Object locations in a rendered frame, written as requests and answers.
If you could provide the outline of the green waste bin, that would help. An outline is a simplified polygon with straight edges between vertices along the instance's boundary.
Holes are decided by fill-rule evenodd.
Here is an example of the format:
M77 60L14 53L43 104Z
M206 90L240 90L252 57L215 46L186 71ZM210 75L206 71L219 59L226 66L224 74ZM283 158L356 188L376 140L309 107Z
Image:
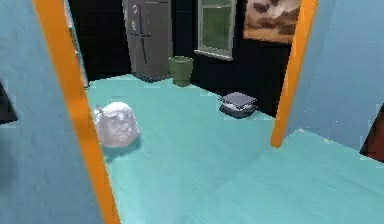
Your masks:
M193 71L193 59L185 56L173 56L168 61L173 83L179 87L188 86Z

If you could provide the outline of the white garbage bag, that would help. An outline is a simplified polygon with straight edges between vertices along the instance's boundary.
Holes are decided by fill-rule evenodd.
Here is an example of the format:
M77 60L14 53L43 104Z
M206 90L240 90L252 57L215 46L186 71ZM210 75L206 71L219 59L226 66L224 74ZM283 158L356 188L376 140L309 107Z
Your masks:
M141 135L133 110L124 102L112 102L104 107L97 106L93 113L97 137L105 147L126 147Z

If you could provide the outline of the grey fridge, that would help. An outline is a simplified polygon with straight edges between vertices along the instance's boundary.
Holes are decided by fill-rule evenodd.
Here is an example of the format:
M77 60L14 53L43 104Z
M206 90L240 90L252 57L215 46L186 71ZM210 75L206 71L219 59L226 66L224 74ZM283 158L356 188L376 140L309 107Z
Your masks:
M143 34L140 34L138 5L141 5ZM122 0L132 74L146 82L169 77L172 56L171 0ZM145 35L147 64L144 64L141 35Z

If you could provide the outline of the grey framed window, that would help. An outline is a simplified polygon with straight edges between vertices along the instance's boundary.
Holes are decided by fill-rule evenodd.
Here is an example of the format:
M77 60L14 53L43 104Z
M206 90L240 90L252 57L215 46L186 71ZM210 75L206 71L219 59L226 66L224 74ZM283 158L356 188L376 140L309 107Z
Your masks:
M232 61L237 0L197 0L195 53Z

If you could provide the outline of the brown cloud wall picture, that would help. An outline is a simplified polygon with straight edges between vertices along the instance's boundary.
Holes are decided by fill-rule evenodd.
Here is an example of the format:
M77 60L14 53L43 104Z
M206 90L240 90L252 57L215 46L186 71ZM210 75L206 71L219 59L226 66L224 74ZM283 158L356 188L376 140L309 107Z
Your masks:
M243 37L291 43L302 0L247 0Z

